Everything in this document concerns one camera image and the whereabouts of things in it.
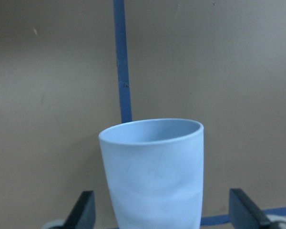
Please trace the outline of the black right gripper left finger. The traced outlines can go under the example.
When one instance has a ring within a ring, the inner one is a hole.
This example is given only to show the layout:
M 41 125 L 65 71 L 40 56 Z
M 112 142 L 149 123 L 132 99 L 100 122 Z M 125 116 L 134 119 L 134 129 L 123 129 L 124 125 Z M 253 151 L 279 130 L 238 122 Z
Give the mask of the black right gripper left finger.
M 93 191 L 83 191 L 64 222 L 63 229 L 93 229 L 95 197 Z

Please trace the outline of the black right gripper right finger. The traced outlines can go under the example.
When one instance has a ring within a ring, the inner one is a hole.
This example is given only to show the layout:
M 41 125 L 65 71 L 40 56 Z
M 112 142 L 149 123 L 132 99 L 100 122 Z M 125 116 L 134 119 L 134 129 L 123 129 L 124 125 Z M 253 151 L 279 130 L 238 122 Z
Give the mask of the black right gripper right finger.
M 269 229 L 270 219 L 240 188 L 229 190 L 228 216 L 235 229 Z

